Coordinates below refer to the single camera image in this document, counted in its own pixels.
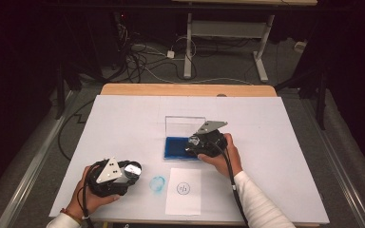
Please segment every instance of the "person's right hand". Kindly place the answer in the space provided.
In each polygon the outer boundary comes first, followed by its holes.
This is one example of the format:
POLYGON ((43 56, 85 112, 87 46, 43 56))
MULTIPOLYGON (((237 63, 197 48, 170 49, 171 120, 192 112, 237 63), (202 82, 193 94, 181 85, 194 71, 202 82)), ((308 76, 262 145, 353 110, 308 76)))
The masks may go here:
MULTIPOLYGON (((233 169, 233 177, 234 177, 239 172, 242 171, 239 150, 233 144, 233 138, 232 138, 231 134, 225 133, 224 138, 226 138, 226 140, 227 140, 227 147, 226 147, 225 153, 226 153, 226 156, 228 153, 227 157, 230 158, 230 162, 232 164, 232 169, 233 169)), ((229 177, 229 170, 227 169, 226 160, 224 159, 223 155, 218 155, 215 158, 211 158, 204 154, 199 154, 198 159, 200 159, 206 163, 213 164, 221 174, 223 174, 227 178, 229 177)))

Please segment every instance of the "blue object in box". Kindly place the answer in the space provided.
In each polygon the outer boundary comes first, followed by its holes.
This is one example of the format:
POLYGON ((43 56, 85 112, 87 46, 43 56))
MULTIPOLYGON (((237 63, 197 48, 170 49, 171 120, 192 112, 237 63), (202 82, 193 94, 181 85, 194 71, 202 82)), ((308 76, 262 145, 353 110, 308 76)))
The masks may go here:
POLYGON ((164 158, 166 160, 197 160, 197 156, 185 152, 186 143, 188 143, 186 137, 165 138, 164 158))

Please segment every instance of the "wooden table edge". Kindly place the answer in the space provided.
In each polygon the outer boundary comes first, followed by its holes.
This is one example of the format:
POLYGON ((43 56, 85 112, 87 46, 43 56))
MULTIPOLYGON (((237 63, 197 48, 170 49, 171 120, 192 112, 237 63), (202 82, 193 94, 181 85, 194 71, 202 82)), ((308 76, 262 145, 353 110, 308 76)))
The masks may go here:
POLYGON ((106 84, 101 95, 277 97, 270 85, 106 84))

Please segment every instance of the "small blue object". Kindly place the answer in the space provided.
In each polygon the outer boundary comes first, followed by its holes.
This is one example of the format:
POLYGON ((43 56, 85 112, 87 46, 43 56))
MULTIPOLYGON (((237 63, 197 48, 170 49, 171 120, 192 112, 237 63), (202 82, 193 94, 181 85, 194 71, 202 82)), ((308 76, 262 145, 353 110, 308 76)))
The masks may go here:
POLYGON ((186 137, 165 138, 164 158, 166 160, 197 160, 197 156, 185 152, 186 143, 188 143, 186 137))
POLYGON ((150 181, 150 189, 152 189, 152 191, 154 193, 161 193, 163 190, 165 184, 165 180, 163 177, 154 177, 151 181, 150 181))

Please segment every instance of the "white paper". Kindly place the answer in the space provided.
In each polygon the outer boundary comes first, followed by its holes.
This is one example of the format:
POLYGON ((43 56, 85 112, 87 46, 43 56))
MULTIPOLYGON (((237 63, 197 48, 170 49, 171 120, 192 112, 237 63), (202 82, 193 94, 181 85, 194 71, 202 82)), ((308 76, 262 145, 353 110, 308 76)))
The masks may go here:
POLYGON ((165 213, 181 216, 201 214, 201 169, 171 169, 165 213))

